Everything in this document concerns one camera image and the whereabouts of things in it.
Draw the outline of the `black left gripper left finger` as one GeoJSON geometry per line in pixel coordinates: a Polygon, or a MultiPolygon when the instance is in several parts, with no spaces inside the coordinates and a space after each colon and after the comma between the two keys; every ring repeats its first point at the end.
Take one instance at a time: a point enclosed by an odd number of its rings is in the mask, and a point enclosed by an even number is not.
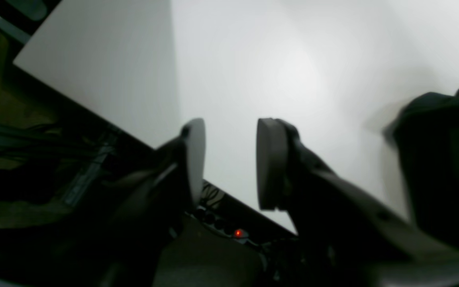
{"type": "Polygon", "coordinates": [[[171,228],[203,189],[206,127],[186,122],[140,169],[44,226],[0,229],[0,285],[149,287],[171,228]]]}

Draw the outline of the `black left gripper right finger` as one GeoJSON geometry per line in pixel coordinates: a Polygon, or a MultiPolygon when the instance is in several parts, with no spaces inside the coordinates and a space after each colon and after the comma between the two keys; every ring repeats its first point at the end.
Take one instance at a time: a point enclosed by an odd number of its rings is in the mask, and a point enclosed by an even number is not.
{"type": "Polygon", "coordinates": [[[308,278],[323,287],[459,287],[459,249],[337,175],[292,124],[257,120],[257,197],[286,211],[308,278]]]}

